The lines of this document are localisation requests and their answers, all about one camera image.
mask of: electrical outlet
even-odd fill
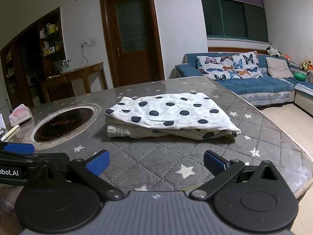
[[[84,43],[81,43],[80,45],[81,45],[82,47],[91,46],[91,43],[90,43],[90,40],[88,40],[88,41],[85,41]]]

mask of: marker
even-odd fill
[[[15,132],[19,128],[19,125],[14,126],[10,131],[8,131],[1,139],[1,141],[4,141],[7,137],[9,137],[13,132]]]

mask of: butterfly print pillow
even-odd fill
[[[196,57],[197,68],[218,68],[223,69],[229,68],[234,65],[232,56],[223,57],[208,57],[208,56],[197,56]]]
[[[234,55],[233,60],[233,71],[242,79],[262,77],[256,51]]]
[[[199,69],[199,71],[209,79],[212,80],[232,80],[232,79],[240,79],[238,75],[236,75],[232,70],[223,71],[221,69]]]

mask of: window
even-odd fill
[[[268,42],[263,7],[234,0],[202,0],[207,37]]]

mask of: green ball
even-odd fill
[[[304,75],[300,72],[295,72],[294,77],[298,81],[305,81],[306,80],[306,75]]]

